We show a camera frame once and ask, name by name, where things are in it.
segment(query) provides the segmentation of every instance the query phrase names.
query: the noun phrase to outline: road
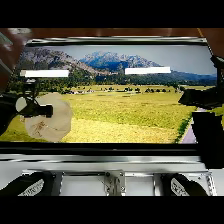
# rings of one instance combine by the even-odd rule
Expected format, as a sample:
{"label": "road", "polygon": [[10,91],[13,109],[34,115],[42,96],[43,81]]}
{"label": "road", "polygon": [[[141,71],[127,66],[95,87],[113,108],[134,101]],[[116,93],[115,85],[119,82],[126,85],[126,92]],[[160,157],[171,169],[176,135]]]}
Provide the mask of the road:
{"label": "road", "polygon": [[[206,112],[206,110],[202,109],[202,108],[198,108],[197,112]],[[189,128],[185,132],[185,135],[184,135],[181,143],[195,143],[196,142],[196,138],[194,136],[194,132],[193,132],[193,129],[192,129],[192,126],[191,126],[193,123],[194,123],[194,121],[193,121],[193,118],[192,118],[191,122],[190,122],[190,125],[189,125]]]}

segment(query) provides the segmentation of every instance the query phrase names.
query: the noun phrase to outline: grass field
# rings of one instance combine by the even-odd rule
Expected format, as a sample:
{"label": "grass field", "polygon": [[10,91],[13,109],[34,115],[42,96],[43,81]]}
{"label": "grass field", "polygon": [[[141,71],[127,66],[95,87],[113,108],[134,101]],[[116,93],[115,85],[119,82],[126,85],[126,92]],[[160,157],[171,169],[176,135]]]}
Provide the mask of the grass field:
{"label": "grass field", "polygon": [[[180,140],[191,112],[196,109],[178,104],[181,94],[175,93],[173,87],[130,86],[133,89],[140,88],[139,94],[134,91],[101,91],[101,88],[109,87],[111,85],[91,86],[94,93],[63,95],[63,99],[70,103],[74,116],[72,130],[62,142],[174,143]],[[112,87],[123,90],[128,86]],[[171,92],[145,93],[147,88],[165,88]],[[24,124],[16,117],[0,136],[0,141],[44,140],[30,138]]]}

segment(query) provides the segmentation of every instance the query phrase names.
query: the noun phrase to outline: white bar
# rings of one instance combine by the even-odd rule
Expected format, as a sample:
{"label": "white bar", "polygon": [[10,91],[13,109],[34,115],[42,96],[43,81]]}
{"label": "white bar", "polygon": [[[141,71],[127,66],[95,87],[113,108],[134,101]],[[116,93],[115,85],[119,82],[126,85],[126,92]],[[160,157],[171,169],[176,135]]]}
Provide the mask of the white bar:
{"label": "white bar", "polygon": [[126,68],[125,75],[144,75],[157,73],[171,73],[170,67]]}
{"label": "white bar", "polygon": [[54,77],[68,77],[68,70],[22,70],[20,75],[30,78],[54,78]]}

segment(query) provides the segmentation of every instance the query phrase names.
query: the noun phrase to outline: screen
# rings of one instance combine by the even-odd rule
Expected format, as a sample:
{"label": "screen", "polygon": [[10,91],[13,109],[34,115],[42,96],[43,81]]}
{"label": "screen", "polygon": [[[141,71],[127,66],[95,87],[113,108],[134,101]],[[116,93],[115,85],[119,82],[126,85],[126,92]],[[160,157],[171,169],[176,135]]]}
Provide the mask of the screen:
{"label": "screen", "polygon": [[[216,85],[210,57],[207,46],[192,45],[26,47],[8,91],[20,93],[24,71],[40,70],[39,97],[60,95],[72,111],[70,129],[60,142],[195,143],[190,123],[199,108],[178,100],[184,89]],[[69,72],[67,77],[45,77],[47,70]],[[31,134],[24,119],[16,116],[0,140],[49,141],[44,134]],[[48,119],[49,127],[69,126],[60,117]]]}

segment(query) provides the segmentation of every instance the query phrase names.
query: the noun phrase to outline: black screen frame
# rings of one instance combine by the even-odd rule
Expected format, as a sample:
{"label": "black screen frame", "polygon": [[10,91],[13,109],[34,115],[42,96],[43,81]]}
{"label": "black screen frame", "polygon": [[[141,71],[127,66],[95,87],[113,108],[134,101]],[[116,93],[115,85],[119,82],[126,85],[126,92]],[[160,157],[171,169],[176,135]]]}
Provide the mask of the black screen frame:
{"label": "black screen frame", "polygon": [[[66,45],[196,45],[207,46],[197,37],[79,37],[29,40],[25,47]],[[27,155],[124,155],[124,156],[196,156],[198,144],[152,143],[45,143],[0,142],[0,154]]]}

